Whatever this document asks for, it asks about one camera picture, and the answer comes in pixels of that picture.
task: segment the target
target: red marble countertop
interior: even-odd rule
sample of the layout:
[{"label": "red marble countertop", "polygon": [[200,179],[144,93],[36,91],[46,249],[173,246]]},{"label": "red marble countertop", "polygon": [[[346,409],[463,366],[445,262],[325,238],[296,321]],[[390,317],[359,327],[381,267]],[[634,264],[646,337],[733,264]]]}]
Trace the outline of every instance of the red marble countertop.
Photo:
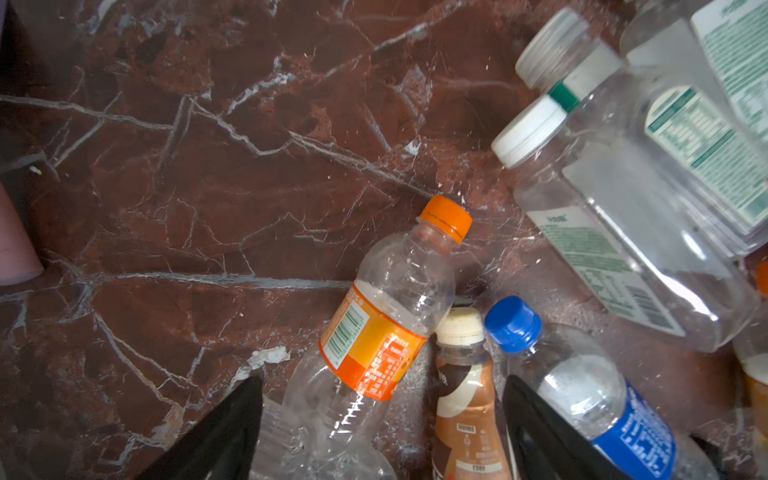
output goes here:
[{"label": "red marble countertop", "polygon": [[[366,251],[434,194],[475,218],[459,294],[591,332],[671,425],[752,478],[730,346],[603,310],[525,218],[495,135],[562,6],[617,43],[618,0],[24,0],[0,56],[0,172],[47,270],[0,290],[10,478],[131,478],[258,370],[280,400]],[[430,342],[375,440],[428,478]]]}]

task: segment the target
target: white bottle cap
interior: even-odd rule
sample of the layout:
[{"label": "white bottle cap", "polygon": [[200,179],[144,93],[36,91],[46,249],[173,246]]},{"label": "white bottle cap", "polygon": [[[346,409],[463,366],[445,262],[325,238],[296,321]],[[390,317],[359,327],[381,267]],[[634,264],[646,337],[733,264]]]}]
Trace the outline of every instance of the white bottle cap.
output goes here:
[{"label": "white bottle cap", "polygon": [[536,88],[539,78],[554,64],[587,30],[589,24],[570,8],[563,8],[549,19],[544,27],[525,47],[515,64],[515,70],[529,88]]},{"label": "white bottle cap", "polygon": [[467,346],[485,340],[480,312],[466,306],[452,308],[437,325],[436,333],[442,345]]},{"label": "white bottle cap", "polygon": [[543,95],[498,134],[491,149],[505,167],[512,168],[544,146],[560,130],[568,113],[549,95]]}]

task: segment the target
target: bottle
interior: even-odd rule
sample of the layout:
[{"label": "bottle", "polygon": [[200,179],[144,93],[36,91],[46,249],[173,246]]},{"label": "bottle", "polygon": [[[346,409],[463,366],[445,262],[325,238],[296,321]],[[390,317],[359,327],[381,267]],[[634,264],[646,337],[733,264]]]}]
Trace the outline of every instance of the bottle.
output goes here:
[{"label": "bottle", "polygon": [[696,79],[702,92],[768,141],[768,2],[636,0],[620,52],[633,66]]},{"label": "bottle", "polygon": [[42,272],[43,266],[22,220],[0,185],[0,286],[26,282]]},{"label": "bottle", "polygon": [[440,387],[432,477],[511,480],[507,428],[493,385],[493,359],[483,348],[480,312],[451,309],[436,333]]},{"label": "bottle", "polygon": [[249,480],[396,480],[392,466],[372,445],[358,445],[334,462],[311,465],[307,431],[279,403],[263,397],[259,438]]},{"label": "bottle", "polygon": [[673,435],[586,333],[543,324],[517,296],[496,303],[485,328],[508,354],[509,373],[634,480],[719,478],[693,440]]},{"label": "bottle", "polygon": [[768,477],[768,311],[763,309],[749,326],[733,339],[746,386],[752,401],[754,429],[752,453],[757,469]]},{"label": "bottle", "polygon": [[728,342],[757,308],[752,287],[639,147],[566,120],[545,95],[494,140],[515,203],[609,312],[700,351]]},{"label": "bottle", "polygon": [[526,85],[563,106],[576,130],[601,131],[618,151],[652,162],[727,254],[742,256],[768,241],[765,149],[697,86],[658,70],[630,73],[568,8],[543,27],[515,67]]},{"label": "bottle", "polygon": [[291,377],[283,404],[307,429],[315,459],[371,442],[398,381],[453,303],[449,259],[472,218],[433,197],[418,221],[368,252],[318,348]]}]

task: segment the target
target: blue bottle cap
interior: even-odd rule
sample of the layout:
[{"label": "blue bottle cap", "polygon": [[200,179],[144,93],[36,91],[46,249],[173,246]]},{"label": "blue bottle cap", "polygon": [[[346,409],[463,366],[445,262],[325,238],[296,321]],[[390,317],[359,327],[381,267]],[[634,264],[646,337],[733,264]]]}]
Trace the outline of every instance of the blue bottle cap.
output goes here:
[{"label": "blue bottle cap", "polygon": [[485,316],[485,329],[506,353],[518,353],[541,334],[541,318],[522,298],[508,296]]}]

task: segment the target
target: pink cylinder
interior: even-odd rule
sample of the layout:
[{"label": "pink cylinder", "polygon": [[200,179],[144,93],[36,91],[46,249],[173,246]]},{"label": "pink cylinder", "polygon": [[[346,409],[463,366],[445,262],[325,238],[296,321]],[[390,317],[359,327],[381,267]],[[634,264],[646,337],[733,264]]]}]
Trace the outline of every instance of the pink cylinder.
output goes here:
[{"label": "pink cylinder", "polygon": [[0,285],[14,285],[43,272],[11,198],[0,185]]}]

